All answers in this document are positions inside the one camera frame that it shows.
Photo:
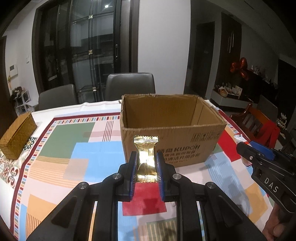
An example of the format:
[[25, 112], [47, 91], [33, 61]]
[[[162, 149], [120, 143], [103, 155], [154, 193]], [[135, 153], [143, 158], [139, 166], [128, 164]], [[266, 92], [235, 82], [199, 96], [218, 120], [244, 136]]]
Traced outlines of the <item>right hand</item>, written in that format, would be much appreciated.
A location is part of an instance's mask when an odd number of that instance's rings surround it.
[[264, 229], [262, 230], [262, 234], [267, 241], [274, 241], [276, 238], [279, 238], [288, 225], [287, 222], [280, 221], [280, 211], [280, 206], [275, 203]]

